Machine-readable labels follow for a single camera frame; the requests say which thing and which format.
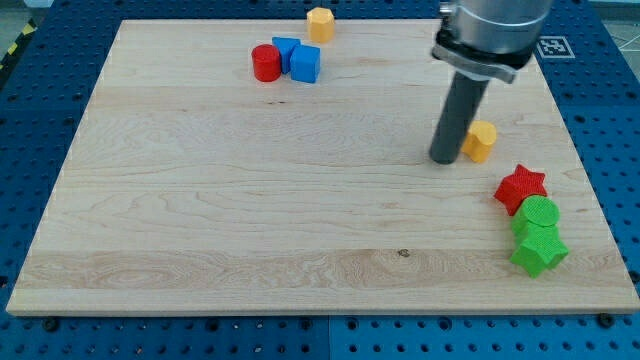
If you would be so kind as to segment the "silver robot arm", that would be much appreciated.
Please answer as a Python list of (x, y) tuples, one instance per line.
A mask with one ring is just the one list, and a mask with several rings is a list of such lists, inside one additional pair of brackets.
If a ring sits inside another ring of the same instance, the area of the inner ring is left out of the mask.
[(551, 0), (440, 4), (442, 21), (431, 55), (455, 73), (429, 148), (434, 162), (456, 161), (489, 82), (513, 83), (529, 62), (551, 7)]

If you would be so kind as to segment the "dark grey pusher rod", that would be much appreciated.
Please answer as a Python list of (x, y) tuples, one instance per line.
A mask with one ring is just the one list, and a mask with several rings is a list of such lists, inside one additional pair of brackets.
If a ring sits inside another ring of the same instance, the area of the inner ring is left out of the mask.
[(434, 162), (448, 165), (456, 161), (488, 84), (455, 73), (429, 148)]

